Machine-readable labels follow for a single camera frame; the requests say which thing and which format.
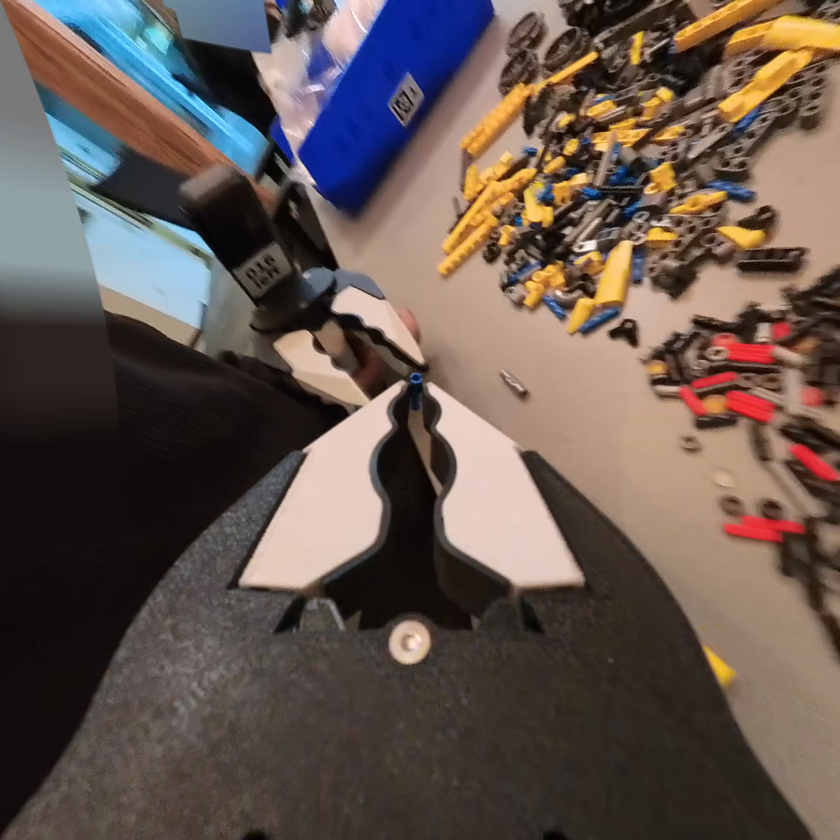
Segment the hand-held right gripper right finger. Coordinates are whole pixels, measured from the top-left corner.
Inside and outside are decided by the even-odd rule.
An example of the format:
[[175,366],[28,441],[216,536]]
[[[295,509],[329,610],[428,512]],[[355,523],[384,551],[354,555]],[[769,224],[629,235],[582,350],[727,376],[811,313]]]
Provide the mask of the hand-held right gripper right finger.
[[434,564],[452,601],[579,589],[584,574],[514,440],[439,386],[423,425],[439,492]]

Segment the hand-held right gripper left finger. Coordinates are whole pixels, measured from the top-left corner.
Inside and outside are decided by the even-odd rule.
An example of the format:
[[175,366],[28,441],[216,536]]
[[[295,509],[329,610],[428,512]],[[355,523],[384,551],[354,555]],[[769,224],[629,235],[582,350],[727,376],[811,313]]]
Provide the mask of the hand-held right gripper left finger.
[[383,544],[391,518],[375,465],[408,383],[387,388],[302,451],[238,577],[242,589],[315,595]]

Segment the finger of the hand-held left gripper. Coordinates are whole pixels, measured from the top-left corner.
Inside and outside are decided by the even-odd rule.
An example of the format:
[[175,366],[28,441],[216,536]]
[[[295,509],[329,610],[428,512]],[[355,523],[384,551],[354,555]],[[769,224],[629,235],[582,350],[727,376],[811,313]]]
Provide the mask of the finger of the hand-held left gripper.
[[357,287],[342,289],[331,301],[338,324],[370,345],[393,371],[427,371],[419,342],[391,303]]
[[307,330],[288,332],[272,344],[273,350],[288,367],[292,379],[308,394],[326,404],[342,408],[362,408],[370,397],[352,374],[339,366],[315,336]]

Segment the pile of black red pins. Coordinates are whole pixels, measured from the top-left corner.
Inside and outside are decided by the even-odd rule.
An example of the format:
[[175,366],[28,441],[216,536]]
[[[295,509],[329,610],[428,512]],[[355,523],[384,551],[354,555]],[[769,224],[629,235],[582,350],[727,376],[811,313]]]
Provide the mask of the pile of black red pins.
[[694,435],[741,431],[769,481],[756,501],[726,492],[722,532],[773,549],[838,656],[838,267],[747,302],[726,320],[695,315],[642,357],[648,388],[681,404]]

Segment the pile of yellow black building pieces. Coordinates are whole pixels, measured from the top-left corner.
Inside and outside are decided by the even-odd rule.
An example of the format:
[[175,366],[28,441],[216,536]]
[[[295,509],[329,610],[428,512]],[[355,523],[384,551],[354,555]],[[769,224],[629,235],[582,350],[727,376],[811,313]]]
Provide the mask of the pile of yellow black building pieces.
[[757,160],[821,124],[838,75],[838,2],[556,2],[503,41],[493,108],[460,140],[455,218],[436,266],[477,256],[516,306],[599,329],[632,285],[671,300],[703,267],[798,277]]

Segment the clear plastic bag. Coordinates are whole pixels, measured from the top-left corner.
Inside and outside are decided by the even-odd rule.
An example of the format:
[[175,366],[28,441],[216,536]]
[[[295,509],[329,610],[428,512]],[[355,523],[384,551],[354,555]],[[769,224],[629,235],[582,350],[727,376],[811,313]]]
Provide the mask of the clear plastic bag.
[[266,2],[270,50],[252,58],[276,113],[276,142],[291,165],[384,4]]

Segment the blue plastic bin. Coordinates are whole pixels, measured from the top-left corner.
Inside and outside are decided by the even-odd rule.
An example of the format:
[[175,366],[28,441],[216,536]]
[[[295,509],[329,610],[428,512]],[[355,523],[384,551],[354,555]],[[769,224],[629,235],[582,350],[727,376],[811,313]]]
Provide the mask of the blue plastic bin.
[[489,1],[386,1],[297,153],[328,203],[358,213],[494,18]]

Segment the wooden beam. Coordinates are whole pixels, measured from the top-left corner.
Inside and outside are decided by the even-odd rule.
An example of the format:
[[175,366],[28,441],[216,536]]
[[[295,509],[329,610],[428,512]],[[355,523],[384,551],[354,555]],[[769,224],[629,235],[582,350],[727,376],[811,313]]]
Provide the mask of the wooden beam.
[[184,177],[232,162],[35,2],[3,1],[34,81],[135,153]]

